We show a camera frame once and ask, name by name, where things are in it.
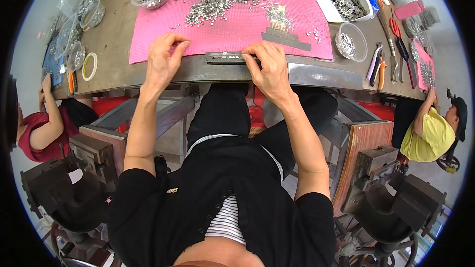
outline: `striped shirt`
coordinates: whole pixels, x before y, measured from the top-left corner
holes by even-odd
[[[241,229],[239,229],[237,206],[235,195],[231,195],[225,199],[221,210],[211,221],[205,236],[225,237],[246,244]]]
[[[191,150],[197,144],[200,144],[203,141],[208,140],[208,139],[223,137],[223,136],[238,136],[238,135],[225,133],[225,134],[213,134],[213,135],[202,137],[198,139],[189,148],[185,157],[187,157],[191,153]],[[277,169],[279,170],[279,173],[280,173],[280,181],[283,181],[284,172],[282,170],[282,165],[266,148],[264,148],[264,146],[262,146],[262,148],[264,149],[264,151],[266,151],[270,155],[270,157],[272,157],[272,159],[276,163]],[[217,213],[216,217],[211,221],[211,224],[208,227],[208,230],[206,231],[205,237],[209,237],[209,236],[225,237],[225,238],[232,239],[234,241],[237,241],[245,245],[246,240],[242,236],[241,229],[239,229],[239,222],[237,219],[238,218],[237,206],[238,204],[237,204],[235,195],[231,195],[227,199],[225,199],[223,206],[221,207],[221,210]]]

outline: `red shirt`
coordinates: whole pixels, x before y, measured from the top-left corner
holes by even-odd
[[[59,144],[63,144],[64,154],[69,153],[69,137],[79,134],[79,129],[73,124],[69,118],[66,109],[61,106],[58,107],[63,120],[64,131],[63,133],[55,139],[50,145],[45,149],[38,151],[31,148],[29,145],[29,137],[33,130],[39,128],[49,122],[48,113],[37,112],[31,114],[23,119],[23,124],[27,125],[25,132],[21,135],[20,140],[18,140],[18,147],[23,150],[26,157],[35,162],[46,162],[54,158],[61,158],[61,149]]]

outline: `black jacket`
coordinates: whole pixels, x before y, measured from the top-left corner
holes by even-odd
[[[180,169],[163,177],[142,169],[122,173],[110,204],[110,244],[127,267],[171,266],[188,246],[204,240],[231,194],[246,249],[265,266],[332,265],[330,200],[308,193],[294,202],[280,186],[272,158],[241,137],[197,145]]]

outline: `black pants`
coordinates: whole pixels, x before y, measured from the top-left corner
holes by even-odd
[[[66,109],[69,118],[77,128],[89,125],[99,118],[92,108],[74,98],[63,99],[61,107]]]
[[[207,135],[228,133],[248,137],[251,128],[246,104],[248,88],[248,84],[211,85],[190,124],[188,149],[195,141]],[[336,115],[336,99],[319,88],[292,86],[292,89],[298,95],[312,127],[320,134]],[[284,120],[261,132],[254,141],[264,146],[279,161],[284,178],[294,169],[296,162]]]
[[[392,131],[392,146],[401,149],[402,141],[409,126],[416,118],[422,100],[410,98],[398,98],[396,109],[394,110],[394,128]]]

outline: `pink mat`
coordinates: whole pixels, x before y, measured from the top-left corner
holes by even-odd
[[[429,64],[429,61],[432,63],[432,76],[434,77],[434,80],[436,80],[436,73],[435,73],[435,67],[434,67],[434,61],[432,61],[432,58],[426,53],[424,48],[419,44],[419,42],[414,41],[416,44],[417,51],[419,52],[420,60],[424,61],[425,63]],[[418,78],[418,83],[417,86],[420,89],[427,90],[429,91],[429,88],[424,85],[422,82],[422,72],[420,71],[420,62],[417,63],[417,78]]]
[[[185,18],[190,12],[190,5],[200,0],[169,0],[164,6],[147,10],[140,7],[135,21],[134,37],[130,47],[129,63],[144,62],[147,60],[150,43],[159,35],[167,32],[182,33],[191,39],[191,45],[185,51],[185,56],[205,54],[213,51],[242,51],[248,45],[262,41],[261,32],[270,27],[266,19],[266,9],[263,5],[253,6],[250,3],[234,3],[226,11],[227,21],[219,17],[211,26],[211,21],[205,25],[185,27]],[[333,59],[332,43],[328,30],[328,23],[315,0],[270,0],[285,5],[286,16],[294,21],[294,34],[299,41],[311,44],[312,50],[305,51],[284,45],[285,52],[291,55]],[[317,43],[313,29],[318,27],[321,39]]]

